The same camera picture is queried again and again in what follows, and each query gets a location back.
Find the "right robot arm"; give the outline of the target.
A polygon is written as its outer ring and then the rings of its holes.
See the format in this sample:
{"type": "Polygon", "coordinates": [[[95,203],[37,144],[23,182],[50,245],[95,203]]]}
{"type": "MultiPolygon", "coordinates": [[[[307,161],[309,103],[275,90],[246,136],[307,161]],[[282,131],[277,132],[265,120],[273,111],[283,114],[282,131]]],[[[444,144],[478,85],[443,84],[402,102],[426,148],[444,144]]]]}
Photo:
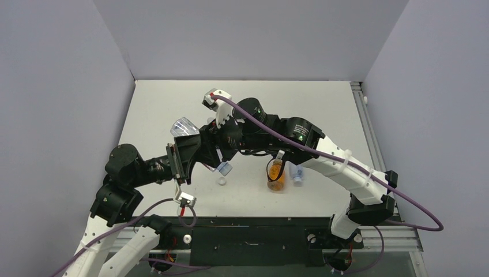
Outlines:
{"type": "Polygon", "coordinates": [[[200,129],[194,162],[214,167],[237,153],[263,152],[314,170],[349,191],[349,203],[333,215],[325,231],[330,245],[342,245],[361,225],[376,226],[393,216],[395,200],[390,192],[396,187],[397,174],[359,162],[310,121],[267,114],[255,98],[231,106],[227,97],[211,93],[202,102],[216,113],[216,119],[200,129]]]}

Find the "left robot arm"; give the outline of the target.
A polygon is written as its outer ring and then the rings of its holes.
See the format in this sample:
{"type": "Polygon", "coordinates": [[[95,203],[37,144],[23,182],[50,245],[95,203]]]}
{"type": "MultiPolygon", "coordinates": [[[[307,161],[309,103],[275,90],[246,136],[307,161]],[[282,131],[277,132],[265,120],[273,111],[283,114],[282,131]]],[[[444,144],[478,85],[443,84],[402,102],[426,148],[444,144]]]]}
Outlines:
{"type": "Polygon", "coordinates": [[[74,256],[54,276],[126,276],[155,246],[167,247],[172,240],[171,222],[148,213],[163,203],[177,203],[178,219],[193,210],[196,198],[181,190],[190,183],[201,136],[178,136],[167,154],[143,160],[136,147],[115,147],[106,164],[106,177],[90,208],[84,235],[74,256]],[[174,180],[172,198],[157,201],[134,217],[143,199],[138,187],[174,180]]]}

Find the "white bottle cap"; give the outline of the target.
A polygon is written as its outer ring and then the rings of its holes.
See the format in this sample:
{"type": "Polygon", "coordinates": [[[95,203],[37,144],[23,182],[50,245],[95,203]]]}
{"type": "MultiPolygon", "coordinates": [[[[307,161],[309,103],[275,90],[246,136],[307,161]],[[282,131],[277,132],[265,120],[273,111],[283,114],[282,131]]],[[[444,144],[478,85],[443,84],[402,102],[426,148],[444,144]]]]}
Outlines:
{"type": "Polygon", "coordinates": [[[227,181],[226,181],[226,179],[225,179],[224,177],[219,177],[219,178],[216,180],[216,183],[217,183],[218,185],[220,185],[220,186],[224,186],[224,185],[227,183],[227,181]]]}

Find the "labelled clear water bottle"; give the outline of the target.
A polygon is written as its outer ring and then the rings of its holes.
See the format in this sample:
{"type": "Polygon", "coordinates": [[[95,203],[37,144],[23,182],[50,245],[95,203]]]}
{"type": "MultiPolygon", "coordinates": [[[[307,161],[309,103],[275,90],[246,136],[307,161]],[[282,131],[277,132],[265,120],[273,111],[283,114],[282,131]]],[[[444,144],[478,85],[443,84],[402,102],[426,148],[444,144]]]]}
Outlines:
{"type": "MultiPolygon", "coordinates": [[[[188,120],[185,117],[182,117],[178,119],[176,122],[174,122],[174,124],[170,129],[170,133],[174,136],[174,140],[175,137],[178,136],[189,136],[194,134],[200,134],[199,128],[197,128],[195,124],[193,124],[190,120],[188,120]]],[[[232,170],[232,166],[229,164],[229,162],[223,162],[217,169],[213,169],[207,166],[205,167],[212,172],[215,171],[219,172],[224,177],[228,175],[232,170]]]]}

